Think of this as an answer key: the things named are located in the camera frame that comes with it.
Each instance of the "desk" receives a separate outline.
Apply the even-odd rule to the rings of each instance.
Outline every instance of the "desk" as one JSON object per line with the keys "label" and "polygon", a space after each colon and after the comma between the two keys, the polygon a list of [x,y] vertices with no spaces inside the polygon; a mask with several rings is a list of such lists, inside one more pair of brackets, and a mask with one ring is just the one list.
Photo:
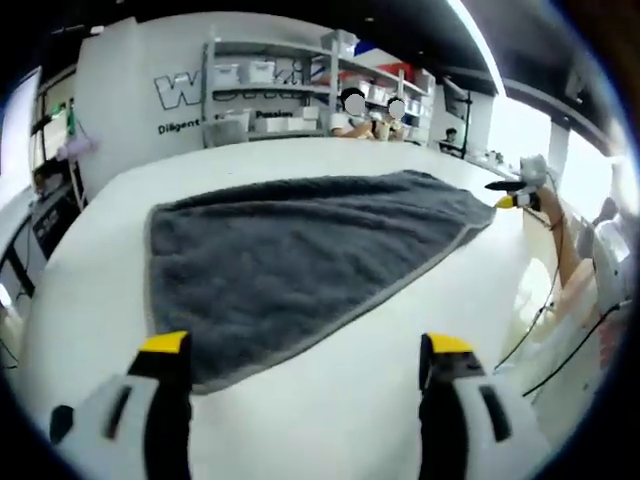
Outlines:
{"label": "desk", "polygon": [[[89,204],[42,274],[22,352],[19,398],[46,429],[125,372],[147,336],[144,222],[150,209],[214,189],[320,175],[432,173],[493,204],[495,174],[403,142],[307,138],[196,151],[128,171]],[[499,360],[529,263],[522,213],[504,210],[475,240],[297,357],[193,397],[194,478],[414,480],[420,457],[418,352],[427,330]]]}

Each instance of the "metal shelving unit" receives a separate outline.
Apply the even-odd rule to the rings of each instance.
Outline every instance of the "metal shelving unit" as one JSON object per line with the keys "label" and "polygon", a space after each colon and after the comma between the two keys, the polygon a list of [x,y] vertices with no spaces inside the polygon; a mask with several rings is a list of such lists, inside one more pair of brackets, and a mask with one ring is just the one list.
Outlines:
{"label": "metal shelving unit", "polygon": [[[407,92],[413,97],[427,96],[428,93],[412,83],[404,81],[404,75],[399,77],[385,72],[383,70],[372,68],[362,64],[359,60],[353,58],[343,58],[339,55],[338,41],[334,40],[332,50],[326,50],[324,48],[302,45],[291,42],[281,42],[273,40],[223,40],[217,39],[213,36],[203,47],[203,65],[201,80],[203,82],[203,94],[205,100],[203,101],[202,116],[203,120],[214,118],[214,104],[213,96],[206,94],[206,92],[243,92],[243,91],[289,91],[308,93],[309,95],[323,95],[328,96],[329,111],[335,112],[338,103],[339,91],[339,75],[342,71],[349,71],[358,74],[367,79],[373,80],[378,85],[388,86],[396,88],[401,94]],[[208,69],[210,65],[214,64],[216,57],[220,56],[258,56],[258,57],[273,57],[273,58],[295,58],[302,60],[305,65],[305,73],[303,78],[309,82],[311,79],[311,66],[313,63],[320,63],[325,66],[329,73],[329,86],[323,85],[290,85],[290,84],[240,84],[232,86],[218,86],[208,88],[207,82],[210,81],[211,75],[208,75]],[[366,102],[369,105],[376,107],[386,107],[386,103],[377,102],[375,100],[367,99]],[[415,113],[407,112],[408,115],[417,117]],[[257,140],[263,138],[284,138],[292,136],[321,136],[326,134],[322,130],[302,130],[302,131],[287,131],[287,132],[248,132],[250,140]]]}

